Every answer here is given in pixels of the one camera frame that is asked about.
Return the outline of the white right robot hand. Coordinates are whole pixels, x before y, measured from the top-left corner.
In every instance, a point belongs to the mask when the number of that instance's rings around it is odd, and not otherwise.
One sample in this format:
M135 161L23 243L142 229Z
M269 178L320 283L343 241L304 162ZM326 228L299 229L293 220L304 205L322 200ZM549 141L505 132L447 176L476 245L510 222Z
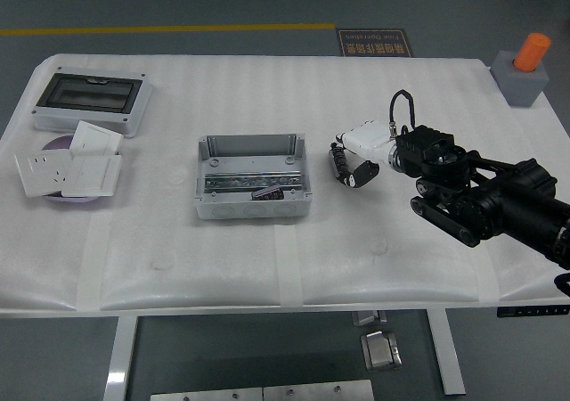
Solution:
M379 174L380 162L394 170L400 169L395 139L389 128L377 120L367 121L336 139L330 144L329 157L334 177L343 185L351 188L364 186ZM348 165L348 152L363 159L356 169Z

